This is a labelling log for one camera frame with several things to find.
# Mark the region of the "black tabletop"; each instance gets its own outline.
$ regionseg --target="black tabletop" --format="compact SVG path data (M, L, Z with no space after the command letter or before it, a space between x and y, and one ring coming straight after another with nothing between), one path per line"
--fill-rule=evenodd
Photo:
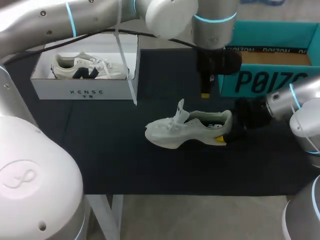
M30 82L37 57L7 66L40 128L77 162L86 194L294 195L320 173L286 122L248 131L227 146L186 142L175 150L145 139L145 126L187 111L218 112L234 99L201 99L196 54L143 50L138 105L130 100L39 100Z

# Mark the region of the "white shoe box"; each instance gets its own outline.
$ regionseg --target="white shoe box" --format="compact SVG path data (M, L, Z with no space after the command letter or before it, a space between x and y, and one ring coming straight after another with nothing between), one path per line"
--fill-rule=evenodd
M129 78L132 80L135 95L138 93L140 66L139 38L135 35L120 34ZM45 47L65 43L62 40ZM32 84L41 100L132 100L129 82L124 79L56 79L52 61L56 54L73 57L80 52L108 59L111 63L122 64L116 37L113 34L97 34L78 42L53 49L41 54L31 76Z

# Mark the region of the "shoelace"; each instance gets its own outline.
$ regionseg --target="shoelace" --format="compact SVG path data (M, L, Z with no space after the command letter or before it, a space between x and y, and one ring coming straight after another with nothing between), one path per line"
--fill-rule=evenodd
M108 68L112 68L111 62L109 62L107 59L102 59L100 57L91 58L90 61L93 63L90 65L90 67L104 69L108 78L111 79L111 75L108 70Z

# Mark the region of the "shoe box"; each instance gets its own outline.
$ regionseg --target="shoe box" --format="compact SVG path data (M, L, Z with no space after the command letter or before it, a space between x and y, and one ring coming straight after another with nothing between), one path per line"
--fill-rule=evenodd
M132 80L135 96L138 93L140 49L139 37L120 34L129 78ZM49 48L70 39L47 44ZM72 57L80 52L108 59L111 63L122 64L122 58L113 34L93 35L72 44L59 47L41 54L31 76L31 82L41 100L132 100L127 79L56 79L52 72L52 62L56 54Z
M219 75L223 97L254 98L320 74L320 25L237 21L226 46L242 55L234 75Z

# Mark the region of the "black cable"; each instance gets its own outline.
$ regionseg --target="black cable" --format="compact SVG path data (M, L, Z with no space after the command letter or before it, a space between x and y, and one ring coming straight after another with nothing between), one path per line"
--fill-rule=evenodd
M72 39L70 41L66 41L64 43L60 43L60 44L57 44L57 45L54 45L54 46L51 46L51 47L47 47L47 48L44 48L44 49L40 49L40 50L37 50L37 51L29 52L26 55L13 57L13 58L9 59L8 61L6 61L4 63L4 65L12 64L14 62L20 61L22 59L29 58L29 57L34 56L34 55L42 54L44 52L47 52L47 51L50 51L50 50L53 50L53 49L61 48L61 47L66 46L66 45L76 43L76 42L81 41L83 39L89 38L89 37L91 37L93 35L97 35L97 34L101 34L101 33L107 33L107 32L115 32L115 31L116 31L115 29L110 28L110 29L105 29L105 30L89 33L89 34L86 34L84 36L80 36L80 37L78 37L76 39ZM130 35L138 35L138 36L145 36L145 37L150 37L150 38L157 38L153 34L145 33L145 32L139 32L139 31L131 31L131 30L119 29L119 33L130 34ZM197 50L202 50L202 48L200 48L200 47L198 47L196 45L193 45L191 43L188 43L188 42L185 42L185 41L181 41L181 40L178 40L178 39L174 39L173 38L173 39L169 39L169 41L175 42L175 43L178 43L178 44L182 44L182 45L185 45L185 46L197 49Z

